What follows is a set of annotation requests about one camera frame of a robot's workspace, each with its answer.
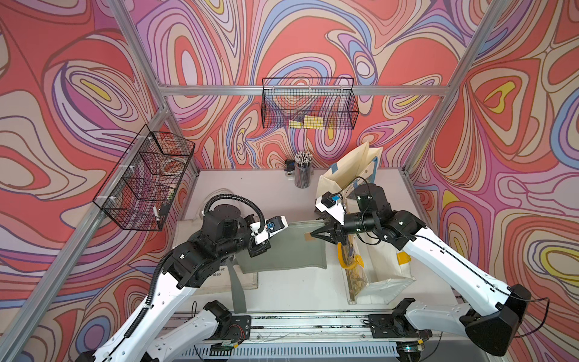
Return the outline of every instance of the pink wall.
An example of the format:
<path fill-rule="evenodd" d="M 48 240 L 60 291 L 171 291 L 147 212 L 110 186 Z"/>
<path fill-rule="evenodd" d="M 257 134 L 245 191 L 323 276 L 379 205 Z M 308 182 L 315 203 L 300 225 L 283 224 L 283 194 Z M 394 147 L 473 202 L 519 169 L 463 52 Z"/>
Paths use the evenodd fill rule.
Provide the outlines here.
<path fill-rule="evenodd" d="M 412 179 L 438 234 L 533 297 L 516 361 L 579 361 L 579 3 L 513 1 Z M 538 326 L 532 303 L 519 333 Z"/>
<path fill-rule="evenodd" d="M 155 112 L 105 1 L 0 3 L 0 333 Z M 170 247 L 191 181 L 163 232 L 103 222 L 20 361 L 74 360 L 126 320 Z"/>
<path fill-rule="evenodd" d="M 212 2 L 130 6 L 161 83 L 253 85 L 267 76 L 351 75 L 357 85 L 445 85 L 486 0 Z M 359 97 L 354 130 L 263 129 L 261 97 L 170 97 L 202 168 L 279 168 L 298 151 L 318 167 L 363 141 L 404 164 L 437 97 Z"/>

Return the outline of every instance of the black wire basket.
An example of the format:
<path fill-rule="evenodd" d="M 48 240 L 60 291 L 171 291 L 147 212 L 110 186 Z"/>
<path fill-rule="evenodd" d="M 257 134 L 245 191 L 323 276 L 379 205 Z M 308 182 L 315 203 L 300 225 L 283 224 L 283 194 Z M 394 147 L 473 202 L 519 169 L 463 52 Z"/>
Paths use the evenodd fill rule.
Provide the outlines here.
<path fill-rule="evenodd" d="M 93 200 L 123 230 L 163 229 L 195 151 L 195 143 L 181 136 L 148 131 L 110 195 L 101 196 L 100 192 L 112 173 Z"/>
<path fill-rule="evenodd" d="M 263 78 L 263 128 L 354 129 L 360 110 L 351 77 Z"/>

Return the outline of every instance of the aluminum frame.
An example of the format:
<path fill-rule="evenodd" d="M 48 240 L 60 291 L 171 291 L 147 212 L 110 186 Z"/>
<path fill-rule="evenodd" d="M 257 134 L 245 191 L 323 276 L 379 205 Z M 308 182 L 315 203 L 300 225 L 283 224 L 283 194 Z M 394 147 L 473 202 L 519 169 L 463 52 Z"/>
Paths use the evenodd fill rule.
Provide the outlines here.
<path fill-rule="evenodd" d="M 450 78 L 448 93 L 445 97 L 438 100 L 434 107 L 433 115 L 428 120 L 428 123 L 422 132 L 420 132 L 420 135 L 412 146 L 410 154 L 406 158 L 406 162 L 402 165 L 403 170 L 409 170 L 420 159 L 422 148 L 430 142 L 430 138 L 433 136 L 434 131 L 444 120 L 446 110 L 451 106 L 456 93 L 459 91 L 460 85 L 466 78 L 468 71 L 474 64 L 474 61 L 477 59 L 477 55 L 485 45 L 494 25 L 510 3 L 511 0 L 493 0 L 490 3 L 482 17 L 481 23 L 477 27 L 477 30 L 475 30 L 470 43 Z"/>
<path fill-rule="evenodd" d="M 459 60 L 450 82 L 447 86 L 354 86 L 354 94 L 358 96 L 386 96 L 386 95 L 411 95 L 411 96 L 440 96 L 433 110 L 433 115 L 428 121 L 426 127 L 420 133 L 415 141 L 411 153 L 402 167 L 403 179 L 407 188 L 409 188 L 407 170 L 420 157 L 420 150 L 424 144 L 427 144 L 434 130 L 442 122 L 446 109 L 450 106 L 454 96 L 458 92 L 460 84 L 465 78 L 468 70 L 474 63 L 481 47 L 487 40 L 494 25 L 500 15 L 507 7 L 511 0 L 493 0 L 489 5 L 485 15 L 482 18 L 475 34 L 468 44 L 465 53 Z M 165 119 L 168 119 L 168 126 L 172 132 L 182 136 L 181 128 L 167 103 L 167 96 L 178 95 L 220 95 L 220 96 L 246 96 L 261 95 L 260 86 L 170 86 L 161 85 L 149 58 L 146 56 L 143 44 L 138 36 L 137 29 L 130 17 L 129 12 L 122 0 L 109 0 L 111 12 L 115 16 L 119 28 L 125 37 L 127 44 L 135 60 L 145 76 L 145 80 L 151 93 L 159 107 L 156 115 L 149 123 L 151 130 L 159 130 Z M 128 151 L 127 157 L 121 165 L 127 165 L 138 149 L 138 143 Z M 195 186 L 198 169 L 192 163 L 195 171 Z M 118 182 L 122 172 L 117 169 L 111 178 L 111 182 L 105 187 L 105 190 L 113 188 Z M 416 191 L 411 196 L 417 197 Z M 76 265 L 89 241 L 94 236 L 99 224 L 104 219 L 104 213 L 96 205 L 92 205 L 89 212 L 83 218 L 75 232 L 67 241 L 66 245 L 59 252 L 54 262 L 48 268 L 40 282 L 34 288 L 31 296 L 20 308 L 16 317 L 6 329 L 6 332 L 0 338 L 0 361 L 12 362 L 17 359 L 24 345 L 34 333 L 38 323 L 46 313 L 48 307 L 53 302 L 55 296 L 66 281 L 70 271 Z"/>
<path fill-rule="evenodd" d="M 273 86 L 276 89 L 291 86 Z M 339 86 L 319 86 L 318 88 L 339 88 Z M 445 96 L 448 86 L 353 86 L 356 96 Z M 173 86 L 161 85 L 160 92 L 170 96 L 261 96 L 262 86 Z"/>
<path fill-rule="evenodd" d="M 149 89 L 151 90 L 151 94 L 155 101 L 157 102 L 157 106 L 159 108 L 167 109 L 169 111 L 168 117 L 168 126 L 172 133 L 177 134 L 179 136 L 183 136 L 181 128 L 177 123 L 175 115 L 169 108 L 167 104 L 167 99 L 161 94 L 159 89 L 159 78 L 155 74 L 153 70 L 153 66 L 149 61 L 149 57 L 146 55 L 145 48 L 141 42 L 141 38 L 138 35 L 137 27 L 133 23 L 129 11 L 124 5 L 122 0 L 109 0 L 109 6 L 113 16 L 117 24 L 119 24 L 119 28 L 121 33 L 123 34 L 135 61 L 137 62 L 139 68 L 143 72 L 145 76 L 145 80 Z"/>

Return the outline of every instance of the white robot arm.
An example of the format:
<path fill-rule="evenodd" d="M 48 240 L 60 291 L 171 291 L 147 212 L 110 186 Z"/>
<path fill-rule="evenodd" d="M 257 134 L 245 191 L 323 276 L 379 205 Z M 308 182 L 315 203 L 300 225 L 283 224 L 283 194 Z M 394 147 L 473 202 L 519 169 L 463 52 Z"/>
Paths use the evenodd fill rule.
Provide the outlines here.
<path fill-rule="evenodd" d="M 241 201 L 256 212 L 241 217 L 240 210 L 221 204 L 222 199 Z M 219 302 L 205 305 L 203 310 L 182 326 L 157 337 L 183 301 L 233 254 L 247 249 L 250 256 L 265 253 L 269 238 L 286 229 L 285 217 L 265 220 L 253 202 L 237 195 L 221 194 L 209 200 L 204 209 L 203 226 L 187 242 L 169 251 L 153 273 L 145 300 L 120 327 L 115 335 L 96 351 L 82 353 L 76 362 L 169 362 L 195 343 L 210 339 L 233 348 L 250 334 L 247 316 L 232 316 Z"/>
<path fill-rule="evenodd" d="M 399 327 L 438 330 L 468 337 L 484 351 L 505 355 L 525 315 L 530 292 L 522 285 L 508 286 L 465 259 L 445 244 L 424 222 L 408 211 L 392 211 L 384 190 L 375 184 L 358 186 L 360 212 L 347 214 L 340 194 L 327 192 L 316 201 L 326 211 L 325 225 L 313 237 L 346 243 L 347 235 L 373 232 L 383 242 L 424 263 L 446 280 L 468 303 L 430 305 L 407 298 L 397 307 Z"/>

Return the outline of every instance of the yellow strap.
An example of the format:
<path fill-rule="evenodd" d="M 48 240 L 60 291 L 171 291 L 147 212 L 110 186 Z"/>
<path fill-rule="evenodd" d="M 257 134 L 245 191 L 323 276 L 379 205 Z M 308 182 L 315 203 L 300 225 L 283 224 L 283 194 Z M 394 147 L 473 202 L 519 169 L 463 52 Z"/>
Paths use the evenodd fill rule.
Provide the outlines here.
<path fill-rule="evenodd" d="M 412 260 L 410 258 L 410 255 L 408 255 L 407 253 L 405 253 L 403 251 L 398 253 L 396 256 L 398 257 L 398 264 L 399 265 L 406 264 L 407 262 L 410 262 L 410 260 Z"/>
<path fill-rule="evenodd" d="M 354 255 L 354 262 L 352 264 L 346 265 L 346 263 L 344 262 L 344 258 L 342 257 L 341 243 L 338 243 L 338 260 L 340 261 L 340 265 L 346 270 L 354 269 L 356 265 L 359 265 L 362 268 L 364 267 L 364 261 L 362 260 L 362 257 L 359 256 L 358 254 Z"/>

